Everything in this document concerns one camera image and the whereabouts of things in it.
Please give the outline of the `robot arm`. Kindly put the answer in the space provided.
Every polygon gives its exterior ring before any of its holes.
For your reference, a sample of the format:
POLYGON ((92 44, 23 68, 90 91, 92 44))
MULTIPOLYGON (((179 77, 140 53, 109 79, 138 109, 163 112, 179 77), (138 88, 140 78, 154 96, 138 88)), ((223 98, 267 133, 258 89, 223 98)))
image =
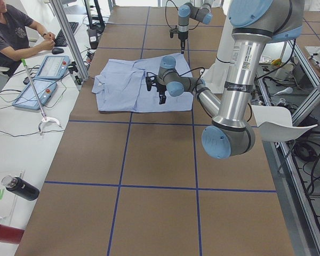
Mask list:
POLYGON ((268 43, 297 38, 302 32, 304 1, 232 1, 227 20, 233 29, 234 47, 221 98, 201 78, 184 77, 176 61, 165 56, 157 75, 147 75, 146 85, 155 87, 160 103, 166 96, 191 92, 211 116, 212 124, 202 133, 205 152, 213 158, 228 158, 249 151, 255 134, 244 119, 261 54, 268 43))
POLYGON ((170 28, 170 37, 173 38, 174 34, 178 35, 181 54, 184 54, 186 40, 188 39, 189 20, 193 19, 208 25, 213 17, 211 13, 213 3, 214 0, 206 0, 201 7, 195 7, 191 2, 186 2, 178 8, 178 24, 174 28, 170 28))

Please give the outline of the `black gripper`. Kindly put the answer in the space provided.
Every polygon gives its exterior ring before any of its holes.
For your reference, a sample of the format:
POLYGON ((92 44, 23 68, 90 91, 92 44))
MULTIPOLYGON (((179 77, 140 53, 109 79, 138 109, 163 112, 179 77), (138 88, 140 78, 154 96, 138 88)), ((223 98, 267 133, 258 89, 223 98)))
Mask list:
POLYGON ((150 92, 152 87, 157 88, 157 92, 159 93, 159 104, 166 103, 166 86, 162 85, 158 81, 158 76, 152 72, 146 72, 146 87, 147 91, 150 92))
POLYGON ((186 45, 185 40, 188 39, 188 26, 177 25, 174 28, 170 28, 170 38, 173 38, 174 34, 178 35, 178 39, 180 40, 181 54, 184 54, 186 45))

